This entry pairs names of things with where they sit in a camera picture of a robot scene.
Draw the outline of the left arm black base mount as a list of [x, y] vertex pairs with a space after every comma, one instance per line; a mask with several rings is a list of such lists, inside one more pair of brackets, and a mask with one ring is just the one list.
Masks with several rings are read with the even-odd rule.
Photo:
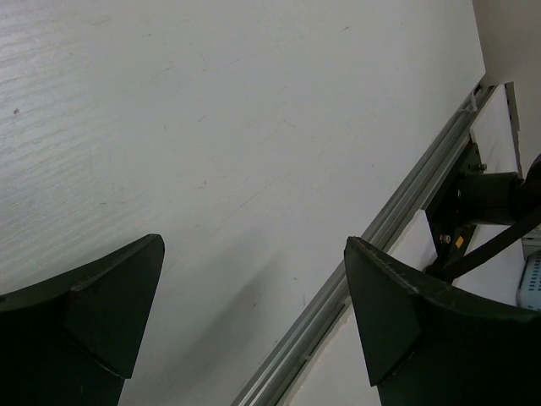
[[488, 173], [478, 145], [468, 142], [426, 209], [437, 253], [426, 272], [436, 276], [462, 258], [477, 226], [510, 226], [511, 194], [521, 183], [516, 172]]

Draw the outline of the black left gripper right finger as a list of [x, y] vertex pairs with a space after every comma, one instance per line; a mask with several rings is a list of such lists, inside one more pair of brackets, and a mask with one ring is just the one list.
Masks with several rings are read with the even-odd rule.
[[382, 404], [539, 404], [538, 312], [405, 264], [361, 280], [358, 332]]

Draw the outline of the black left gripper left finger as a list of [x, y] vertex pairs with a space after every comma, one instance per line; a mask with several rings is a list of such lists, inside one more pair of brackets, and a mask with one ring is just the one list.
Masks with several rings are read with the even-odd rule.
[[116, 405], [134, 373], [165, 256], [148, 234], [1, 296], [3, 405]]

